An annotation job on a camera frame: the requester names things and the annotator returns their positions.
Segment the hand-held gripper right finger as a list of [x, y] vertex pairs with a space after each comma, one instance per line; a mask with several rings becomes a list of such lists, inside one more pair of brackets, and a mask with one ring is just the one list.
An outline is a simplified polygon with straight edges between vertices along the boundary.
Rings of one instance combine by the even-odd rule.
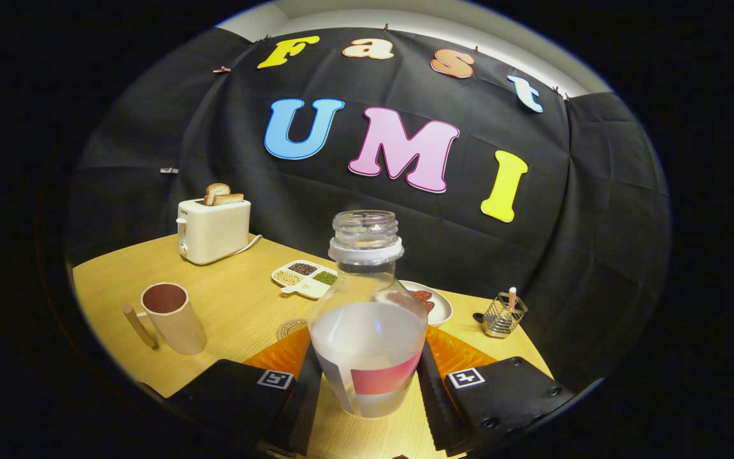
[[575, 397], [524, 358], [495, 360], [434, 326], [426, 329], [419, 383], [435, 448], [448, 456], [510, 444]]

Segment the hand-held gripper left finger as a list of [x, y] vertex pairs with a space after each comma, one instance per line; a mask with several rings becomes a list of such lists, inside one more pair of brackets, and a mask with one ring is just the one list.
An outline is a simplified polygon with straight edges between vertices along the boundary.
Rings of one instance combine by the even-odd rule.
[[321, 378], [304, 326], [244, 363], [217, 360], [166, 401], [239, 446], [306, 456]]

